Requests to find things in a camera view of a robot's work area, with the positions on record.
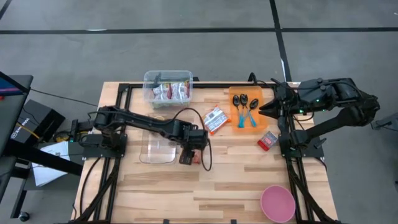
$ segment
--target white paper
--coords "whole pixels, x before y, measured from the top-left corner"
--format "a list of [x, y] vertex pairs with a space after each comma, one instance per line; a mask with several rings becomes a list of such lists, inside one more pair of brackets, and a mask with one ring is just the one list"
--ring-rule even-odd
[[[70, 161], [69, 158], [69, 150], [68, 150], [68, 142], [60, 142], [53, 144], [51, 146], [46, 146], [41, 149], [41, 151], [53, 154], [55, 156], [62, 156], [61, 158]], [[51, 169], [48, 167], [43, 167], [42, 165], [32, 163], [33, 173], [35, 175], [36, 186], [41, 187], [65, 174], [66, 172], [62, 172], [59, 170]]]

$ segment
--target small red box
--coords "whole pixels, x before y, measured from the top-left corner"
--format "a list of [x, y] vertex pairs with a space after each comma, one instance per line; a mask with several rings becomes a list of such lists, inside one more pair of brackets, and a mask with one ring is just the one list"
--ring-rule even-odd
[[277, 141], [278, 137], [268, 131], [260, 140], [258, 140], [257, 144], [262, 147], [263, 150], [268, 151]]

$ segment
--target black box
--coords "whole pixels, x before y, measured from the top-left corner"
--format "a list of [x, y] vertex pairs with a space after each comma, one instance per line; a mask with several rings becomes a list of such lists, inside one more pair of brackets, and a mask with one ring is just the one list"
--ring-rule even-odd
[[[33, 131], [43, 141], [49, 141], [60, 127], [65, 117], [55, 110], [34, 100], [29, 100], [21, 111], [18, 122]], [[37, 138], [31, 133], [16, 125], [11, 134], [13, 140], [33, 146]]]

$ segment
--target clear plastic container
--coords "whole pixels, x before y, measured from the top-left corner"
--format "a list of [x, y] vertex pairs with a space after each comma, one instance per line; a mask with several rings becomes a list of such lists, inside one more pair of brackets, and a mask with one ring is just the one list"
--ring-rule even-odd
[[[149, 113], [148, 116], [159, 120], [171, 119], [173, 113]], [[181, 120], [193, 122], [193, 118], [189, 115], [181, 114], [178, 117]], [[158, 133], [143, 130], [142, 147], [139, 160], [145, 164], [173, 164], [180, 146], [167, 138], [162, 137]]]
[[[188, 106], [192, 99], [193, 75], [190, 71], [148, 71], [144, 75], [144, 100], [152, 104], [154, 108], [163, 106]], [[185, 83], [187, 84], [187, 96], [184, 99], [155, 99], [154, 88], [161, 84]]]

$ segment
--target black spoon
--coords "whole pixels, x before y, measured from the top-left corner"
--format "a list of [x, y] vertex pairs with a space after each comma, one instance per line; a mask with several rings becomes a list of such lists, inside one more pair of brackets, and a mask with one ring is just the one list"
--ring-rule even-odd
[[240, 100], [239, 100], [239, 96], [238, 95], [234, 95], [233, 99], [232, 99], [232, 103], [236, 106], [236, 109], [238, 109], [238, 116], [239, 116], [239, 123], [238, 123], [238, 127], [240, 127], [241, 124], [241, 113], [239, 112], [239, 105], [241, 104]]
[[246, 94], [241, 94], [240, 100], [241, 100], [243, 110], [242, 110], [242, 118], [241, 118], [241, 121], [239, 122], [239, 127], [244, 128], [244, 108], [246, 107], [246, 110], [248, 110], [248, 106], [246, 106], [248, 103], [248, 96]]
[[256, 127], [256, 126], [257, 126], [257, 123], [255, 122], [255, 120], [254, 120], [253, 117], [251, 116], [250, 111], [256, 109], [258, 105], [259, 105], [259, 100], [258, 100], [258, 99], [252, 100], [252, 101], [250, 102], [250, 105], [249, 105], [250, 110], [249, 110], [249, 112], [248, 112], [248, 115], [249, 115], [249, 117], [250, 117], [251, 125], [252, 125], [253, 127]]

